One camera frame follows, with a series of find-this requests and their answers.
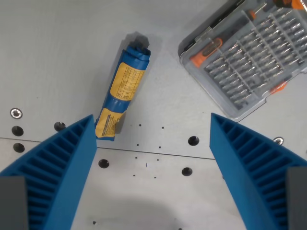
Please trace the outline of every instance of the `orange screwdriver handle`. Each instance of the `orange screwdriver handle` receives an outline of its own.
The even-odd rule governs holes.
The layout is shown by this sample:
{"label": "orange screwdriver handle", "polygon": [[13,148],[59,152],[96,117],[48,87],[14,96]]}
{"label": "orange screwdriver handle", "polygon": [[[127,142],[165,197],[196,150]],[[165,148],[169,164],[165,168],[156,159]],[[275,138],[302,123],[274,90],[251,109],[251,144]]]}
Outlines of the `orange screwdriver handle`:
{"label": "orange screwdriver handle", "polygon": [[210,44],[208,44],[204,49],[202,49],[200,52],[195,54],[194,56],[190,57],[191,62],[199,68],[202,63],[208,59],[208,57],[211,56],[219,47],[221,47],[223,44],[223,41],[221,38],[216,38],[214,41]]}

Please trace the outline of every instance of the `orange clip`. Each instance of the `orange clip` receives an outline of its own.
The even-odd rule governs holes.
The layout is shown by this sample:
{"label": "orange clip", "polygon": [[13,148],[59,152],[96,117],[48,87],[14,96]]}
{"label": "orange clip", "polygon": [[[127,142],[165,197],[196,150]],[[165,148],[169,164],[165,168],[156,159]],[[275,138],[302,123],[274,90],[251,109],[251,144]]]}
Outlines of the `orange clip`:
{"label": "orange clip", "polygon": [[278,86],[276,86],[275,88],[271,89],[270,92],[271,94],[276,93],[276,92],[280,92],[281,90],[283,90],[287,85],[287,82],[282,82],[281,84],[279,84]]}

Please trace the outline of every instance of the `clear plastic case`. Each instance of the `clear plastic case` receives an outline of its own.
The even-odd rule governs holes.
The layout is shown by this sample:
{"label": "clear plastic case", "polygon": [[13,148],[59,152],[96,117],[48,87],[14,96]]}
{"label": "clear plastic case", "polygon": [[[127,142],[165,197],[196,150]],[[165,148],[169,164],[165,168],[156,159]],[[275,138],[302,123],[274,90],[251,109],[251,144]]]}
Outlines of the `clear plastic case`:
{"label": "clear plastic case", "polygon": [[306,12],[246,0],[199,35],[180,61],[240,121],[307,67]]}

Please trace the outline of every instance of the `wrapped tube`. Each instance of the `wrapped tube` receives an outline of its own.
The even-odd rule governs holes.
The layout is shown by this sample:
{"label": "wrapped tube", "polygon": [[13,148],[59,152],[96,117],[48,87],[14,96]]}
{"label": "wrapped tube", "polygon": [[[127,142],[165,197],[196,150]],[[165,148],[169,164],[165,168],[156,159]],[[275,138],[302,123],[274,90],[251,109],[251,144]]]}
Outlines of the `wrapped tube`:
{"label": "wrapped tube", "polygon": [[97,139],[114,141],[116,124],[127,110],[148,66],[150,51],[146,48],[123,50],[99,118],[96,120]]}

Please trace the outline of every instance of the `metal screw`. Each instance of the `metal screw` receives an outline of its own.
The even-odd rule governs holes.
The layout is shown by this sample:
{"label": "metal screw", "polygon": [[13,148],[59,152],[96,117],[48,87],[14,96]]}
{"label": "metal screw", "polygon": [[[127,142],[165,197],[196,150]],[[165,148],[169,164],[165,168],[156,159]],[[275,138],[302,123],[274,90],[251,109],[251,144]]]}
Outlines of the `metal screw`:
{"label": "metal screw", "polygon": [[273,141],[276,142],[279,145],[283,144],[283,138],[282,137],[276,137],[276,138],[274,138]]}
{"label": "metal screw", "polygon": [[23,116],[23,113],[21,112],[20,109],[17,109],[17,108],[11,109],[11,117],[12,118],[20,119],[20,118],[22,118],[22,116]]}

